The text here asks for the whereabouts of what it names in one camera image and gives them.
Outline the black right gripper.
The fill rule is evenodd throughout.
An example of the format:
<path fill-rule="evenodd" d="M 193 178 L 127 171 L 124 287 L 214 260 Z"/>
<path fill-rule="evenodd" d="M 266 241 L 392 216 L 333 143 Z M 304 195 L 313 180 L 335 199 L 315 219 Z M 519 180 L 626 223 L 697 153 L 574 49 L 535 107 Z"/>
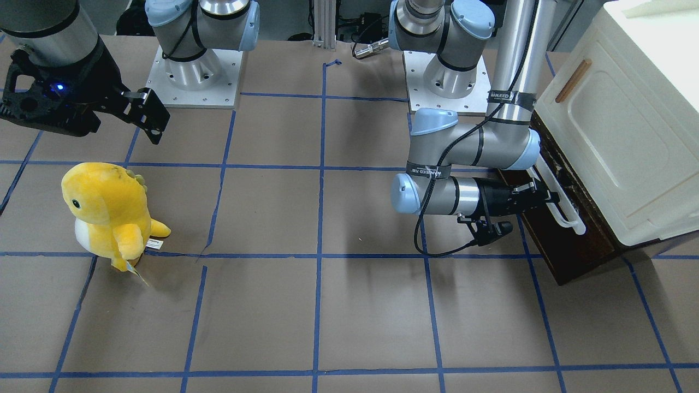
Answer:
<path fill-rule="evenodd" d="M 158 145 L 170 113 L 151 88 L 130 91 L 101 38 L 87 57 L 62 67 L 30 60 L 30 48 L 11 54 L 2 95 L 2 119 L 67 136 L 95 133 L 102 124 L 95 112 L 137 125 Z"/>

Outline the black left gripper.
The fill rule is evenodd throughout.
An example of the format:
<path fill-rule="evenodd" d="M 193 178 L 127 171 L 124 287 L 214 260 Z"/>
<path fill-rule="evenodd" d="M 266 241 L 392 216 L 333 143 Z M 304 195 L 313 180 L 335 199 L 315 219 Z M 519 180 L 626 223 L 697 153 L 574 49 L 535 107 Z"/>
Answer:
<path fill-rule="evenodd" d="M 530 179 L 521 186 L 507 186 L 496 179 L 480 177 L 478 192 L 479 217 L 510 216 L 560 202 L 559 193 L 550 191 L 539 179 Z"/>

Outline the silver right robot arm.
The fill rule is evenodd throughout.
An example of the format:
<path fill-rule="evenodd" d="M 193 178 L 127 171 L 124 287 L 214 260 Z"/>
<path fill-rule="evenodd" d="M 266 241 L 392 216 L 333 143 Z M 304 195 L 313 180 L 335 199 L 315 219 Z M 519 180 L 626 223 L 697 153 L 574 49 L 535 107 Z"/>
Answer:
<path fill-rule="evenodd" d="M 486 119 L 457 127 L 451 110 L 416 111 L 405 178 L 444 186 L 452 164 L 517 171 L 540 156 L 540 136 L 529 127 L 535 85 L 553 1 L 509 1 Z M 220 78 L 215 50 L 251 51 L 257 45 L 255 1 L 147 1 L 166 65 L 207 65 Z M 424 74 L 437 96 L 456 98 L 474 83 L 477 62 L 495 17 L 480 1 L 393 1 L 388 45 L 434 55 Z M 3 92 L 2 117 L 45 131 L 85 136 L 97 131 L 99 110 L 137 124 L 154 144 L 169 119 L 152 90 L 130 92 L 78 1 L 3 1 L 2 32 L 18 48 Z"/>

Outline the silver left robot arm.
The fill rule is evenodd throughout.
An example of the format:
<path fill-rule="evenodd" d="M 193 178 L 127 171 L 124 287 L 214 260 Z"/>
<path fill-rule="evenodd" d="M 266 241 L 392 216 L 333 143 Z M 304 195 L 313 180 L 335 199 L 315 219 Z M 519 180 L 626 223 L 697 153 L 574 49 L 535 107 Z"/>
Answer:
<path fill-rule="evenodd" d="M 540 136 L 530 122 L 555 1 L 393 1 L 388 42 L 404 53 L 410 149 L 391 186 L 412 215 L 509 216 L 559 201 L 537 179 L 507 186 L 457 177 L 453 166 L 531 168 Z"/>

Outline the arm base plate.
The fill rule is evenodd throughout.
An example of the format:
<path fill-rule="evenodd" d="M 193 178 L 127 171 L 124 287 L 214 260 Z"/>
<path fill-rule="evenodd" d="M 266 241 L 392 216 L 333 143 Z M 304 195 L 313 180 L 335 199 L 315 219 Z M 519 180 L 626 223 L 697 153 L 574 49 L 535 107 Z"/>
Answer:
<path fill-rule="evenodd" d="M 246 52 L 209 49 L 201 58 L 175 62 L 158 47 L 146 87 L 168 108 L 235 109 Z"/>
<path fill-rule="evenodd" d="M 405 80 L 410 112 L 419 109 L 451 110 L 458 115 L 487 114 L 491 80 L 486 50 L 469 72 L 447 69 L 434 53 L 404 51 Z"/>

